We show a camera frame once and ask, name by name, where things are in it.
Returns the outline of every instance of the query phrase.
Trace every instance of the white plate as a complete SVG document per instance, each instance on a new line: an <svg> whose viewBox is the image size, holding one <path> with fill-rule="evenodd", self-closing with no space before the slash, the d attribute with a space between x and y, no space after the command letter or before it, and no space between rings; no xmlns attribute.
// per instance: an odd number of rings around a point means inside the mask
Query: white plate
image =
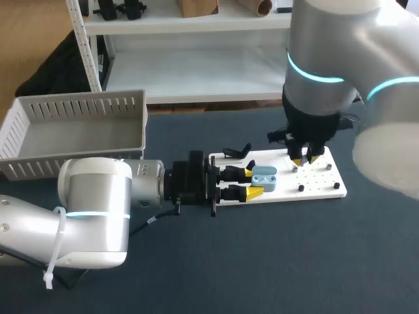
<svg viewBox="0 0 419 314"><path fill-rule="evenodd" d="M303 149L303 154L306 154L306 150L307 148ZM305 164L304 167L299 168L297 173L293 173L294 163L289 158L286 149L252 151L243 160L225 159L223 153L211 154L209 159L212 156L215 156L215 165L220 167L221 171L225 169L225 166L246 167L251 160L254 160L257 165L274 166L278 170L275 191L264 193L248 203L222 200L220 206L344 198L347 193L339 170L327 147L325 154L314 164ZM331 170L326 170L327 164L332 165ZM340 183L338 190L333 188L335 183ZM221 182L219 187L227 188L230 184L237 183ZM304 192L299 192L300 185L304 185Z"/></svg>

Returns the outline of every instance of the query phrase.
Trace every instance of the wooden floor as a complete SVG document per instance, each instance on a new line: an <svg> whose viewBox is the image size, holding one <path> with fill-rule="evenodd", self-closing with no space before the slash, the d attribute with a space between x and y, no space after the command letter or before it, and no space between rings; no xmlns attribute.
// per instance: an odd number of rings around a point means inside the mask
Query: wooden floor
<svg viewBox="0 0 419 314"><path fill-rule="evenodd" d="M0 0L0 121L16 88L71 30L65 0Z"/></svg>

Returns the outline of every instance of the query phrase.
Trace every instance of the metal shelving unit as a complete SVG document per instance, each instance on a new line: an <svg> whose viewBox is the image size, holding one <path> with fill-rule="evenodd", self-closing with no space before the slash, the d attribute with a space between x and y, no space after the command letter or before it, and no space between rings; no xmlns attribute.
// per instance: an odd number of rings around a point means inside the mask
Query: metal shelving unit
<svg viewBox="0 0 419 314"><path fill-rule="evenodd" d="M78 1L66 1L93 91L142 88L148 104L281 98L290 14L274 8L258 18L235 0L220 0L218 14L182 18L176 0L143 0L141 19L106 22L92 14L98 4L90 0L83 21ZM105 86L97 35L105 35L111 58Z"/></svg>

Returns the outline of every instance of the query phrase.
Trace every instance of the table surface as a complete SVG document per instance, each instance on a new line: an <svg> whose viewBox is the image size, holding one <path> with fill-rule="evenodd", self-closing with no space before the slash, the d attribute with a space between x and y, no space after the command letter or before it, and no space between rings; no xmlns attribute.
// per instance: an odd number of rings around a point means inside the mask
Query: table surface
<svg viewBox="0 0 419 314"><path fill-rule="evenodd" d="M361 115L361 106L351 112ZM279 108L150 116L145 157L169 167L192 149L277 149L266 134L282 126ZM342 131L329 144L344 199L226 207L217 218L184 207L131 239L121 267L90 271L72 291L57 283L45 290L33 268L0 268L1 311L417 313L418 203L357 172L355 135ZM0 194L58 205L55 180L0 182ZM153 215L134 211L131 224Z"/></svg>

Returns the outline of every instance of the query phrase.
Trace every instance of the cardboard box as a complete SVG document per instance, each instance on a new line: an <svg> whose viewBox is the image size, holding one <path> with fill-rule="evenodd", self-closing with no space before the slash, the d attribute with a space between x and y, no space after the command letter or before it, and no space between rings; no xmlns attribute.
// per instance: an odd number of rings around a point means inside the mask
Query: cardboard box
<svg viewBox="0 0 419 314"><path fill-rule="evenodd" d="M184 18L218 13L218 0L177 0Z"/></svg>

